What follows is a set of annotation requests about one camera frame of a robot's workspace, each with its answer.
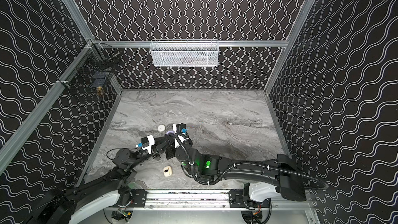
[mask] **white round object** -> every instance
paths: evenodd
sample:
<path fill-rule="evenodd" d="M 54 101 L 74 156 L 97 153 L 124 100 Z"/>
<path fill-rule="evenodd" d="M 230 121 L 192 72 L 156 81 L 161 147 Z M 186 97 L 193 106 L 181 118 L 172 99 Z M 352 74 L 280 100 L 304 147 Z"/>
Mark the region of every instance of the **white round object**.
<path fill-rule="evenodd" d="M 172 167 L 170 165 L 164 167 L 163 168 L 163 174 L 164 174 L 165 177 L 170 177 L 173 174 Z"/>
<path fill-rule="evenodd" d="M 159 132 L 164 132 L 164 130 L 166 130 L 166 127 L 164 126 L 164 124 L 161 124 L 160 126 L 158 126 Z"/>

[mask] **gray marble surface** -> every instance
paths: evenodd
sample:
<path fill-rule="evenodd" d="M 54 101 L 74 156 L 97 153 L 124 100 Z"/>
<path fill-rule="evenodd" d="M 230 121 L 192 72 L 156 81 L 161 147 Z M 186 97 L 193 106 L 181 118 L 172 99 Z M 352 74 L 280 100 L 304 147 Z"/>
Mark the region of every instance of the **gray marble surface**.
<path fill-rule="evenodd" d="M 201 153 L 232 159 L 267 160 L 283 154 L 262 91 L 124 91 L 87 181 L 108 172 L 114 164 L 106 152 L 134 148 L 140 138 L 160 137 L 173 123 L 185 123 L 193 147 Z M 160 124 L 165 132 L 158 132 Z M 116 150 L 109 153 L 114 157 Z M 172 166 L 170 177 L 163 168 Z M 207 189 L 186 177 L 177 159 L 144 161 L 132 185 L 148 189 Z M 222 180 L 212 189 L 241 189 L 241 180 Z"/>

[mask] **patterned wallpaper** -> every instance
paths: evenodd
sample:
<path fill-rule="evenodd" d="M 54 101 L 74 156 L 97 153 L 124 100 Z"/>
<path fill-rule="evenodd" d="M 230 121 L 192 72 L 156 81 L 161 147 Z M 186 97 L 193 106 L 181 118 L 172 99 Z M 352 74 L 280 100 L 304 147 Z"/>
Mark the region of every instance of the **patterned wallpaper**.
<path fill-rule="evenodd" d="M 270 94 L 324 224 L 398 222 L 398 0 L 316 0 Z"/>
<path fill-rule="evenodd" d="M 0 148 L 85 41 L 60 0 L 0 0 Z"/>
<path fill-rule="evenodd" d="M 0 176 L 0 223 L 21 223 L 46 191 L 74 187 L 116 100 L 58 98 Z"/>
<path fill-rule="evenodd" d="M 127 48 L 116 75 L 125 89 L 264 89 L 280 47 L 220 48 L 216 67 L 155 67 L 147 48 Z"/>
<path fill-rule="evenodd" d="M 303 0 L 75 0 L 98 40 L 285 40 Z"/>

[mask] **black wire basket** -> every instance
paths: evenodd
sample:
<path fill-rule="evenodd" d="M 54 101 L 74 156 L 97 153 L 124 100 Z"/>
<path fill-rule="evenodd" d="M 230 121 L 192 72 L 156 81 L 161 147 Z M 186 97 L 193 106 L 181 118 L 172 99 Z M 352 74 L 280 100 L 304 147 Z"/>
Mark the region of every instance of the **black wire basket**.
<path fill-rule="evenodd" d="M 80 101 L 103 100 L 111 89 L 110 81 L 121 52 L 106 44 L 95 44 L 62 84 Z"/>

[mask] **wire basket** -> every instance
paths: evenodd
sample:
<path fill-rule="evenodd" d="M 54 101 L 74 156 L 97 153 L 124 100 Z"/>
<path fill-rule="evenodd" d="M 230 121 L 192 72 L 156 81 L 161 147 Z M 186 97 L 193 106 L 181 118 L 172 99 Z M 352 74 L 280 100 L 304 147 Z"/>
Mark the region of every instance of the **wire basket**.
<path fill-rule="evenodd" d="M 117 48 L 95 44 L 62 84 L 78 100 L 102 100 L 111 91 L 109 82 L 120 57 Z"/>
<path fill-rule="evenodd" d="M 152 40 L 149 51 L 155 66 L 215 67 L 218 40 Z"/>

